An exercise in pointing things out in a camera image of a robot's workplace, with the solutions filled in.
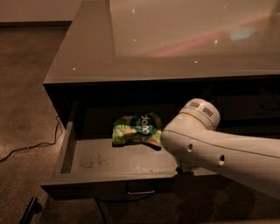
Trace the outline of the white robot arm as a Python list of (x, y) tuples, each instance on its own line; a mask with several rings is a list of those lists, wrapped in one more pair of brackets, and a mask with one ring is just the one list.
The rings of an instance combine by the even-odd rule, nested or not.
[(161, 144), (182, 163), (280, 199), (280, 140), (216, 130), (221, 116), (208, 101), (190, 100), (164, 127)]

